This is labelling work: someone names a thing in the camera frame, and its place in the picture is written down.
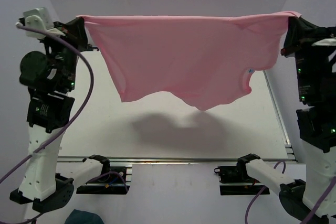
dark fabric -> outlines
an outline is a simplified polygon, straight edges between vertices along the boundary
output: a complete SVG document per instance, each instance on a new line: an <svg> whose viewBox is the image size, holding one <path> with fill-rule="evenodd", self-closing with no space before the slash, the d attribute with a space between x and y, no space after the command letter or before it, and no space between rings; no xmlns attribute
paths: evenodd
<svg viewBox="0 0 336 224"><path fill-rule="evenodd" d="M64 224L104 224L103 220L91 212L74 210Z"/></svg>

pink fabric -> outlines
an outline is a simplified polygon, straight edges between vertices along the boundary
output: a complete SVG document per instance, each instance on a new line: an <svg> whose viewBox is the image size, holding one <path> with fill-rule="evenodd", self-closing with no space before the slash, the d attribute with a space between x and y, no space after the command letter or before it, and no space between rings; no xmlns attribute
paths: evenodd
<svg viewBox="0 0 336 224"><path fill-rule="evenodd" d="M253 70L271 68L288 17L82 16L121 101L168 91L208 110L251 92Z"/></svg>

gray wall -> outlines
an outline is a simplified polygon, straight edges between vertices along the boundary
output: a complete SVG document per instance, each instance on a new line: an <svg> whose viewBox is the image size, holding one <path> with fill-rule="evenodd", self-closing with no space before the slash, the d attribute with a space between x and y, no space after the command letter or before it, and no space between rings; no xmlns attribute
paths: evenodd
<svg viewBox="0 0 336 224"><path fill-rule="evenodd" d="M287 0L282 10L296 10L302 17L318 26L335 26L335 0ZM296 110L304 108L299 102L294 58L279 56L268 77L278 100L286 129L297 159L305 163L306 157L299 138Z"/></svg>
<svg viewBox="0 0 336 224"><path fill-rule="evenodd" d="M57 16L49 0L0 0L0 176L27 155L28 133L26 115L29 96L26 87L18 82L19 64L22 57L42 49L38 41L25 36L15 28L22 12L46 6L52 17ZM20 185L23 169L15 172L0 185L0 220L18 222L22 220L24 208L9 201L9 192Z"/></svg>

pink t-shirt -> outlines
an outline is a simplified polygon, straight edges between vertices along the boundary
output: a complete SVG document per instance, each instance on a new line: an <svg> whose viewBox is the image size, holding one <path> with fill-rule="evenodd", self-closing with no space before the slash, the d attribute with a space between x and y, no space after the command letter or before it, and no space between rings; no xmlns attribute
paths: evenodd
<svg viewBox="0 0 336 224"><path fill-rule="evenodd" d="M288 17L82 16L122 102L168 91L199 110L251 93L254 70L271 68Z"/></svg>

white wall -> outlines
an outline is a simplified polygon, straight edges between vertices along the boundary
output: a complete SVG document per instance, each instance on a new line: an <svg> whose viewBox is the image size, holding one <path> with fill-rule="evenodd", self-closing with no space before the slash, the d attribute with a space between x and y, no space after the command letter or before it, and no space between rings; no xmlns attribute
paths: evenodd
<svg viewBox="0 0 336 224"><path fill-rule="evenodd" d="M19 81L19 65L22 57L42 49L37 40L25 37L23 31L15 28L15 22L22 12L45 6L56 20L57 16L49 0L0 0L0 176L19 162L27 153L27 108L29 95ZM17 188L23 177L23 169L0 185L0 220L21 221L24 208L9 201L9 192Z"/></svg>
<svg viewBox="0 0 336 224"><path fill-rule="evenodd" d="M302 17L318 26L335 26L335 0L286 0L282 10L296 10ZM299 138L296 110L304 108L299 102L294 58L279 56L276 65L268 71L271 86L279 102L289 139L297 159L305 162Z"/></svg>

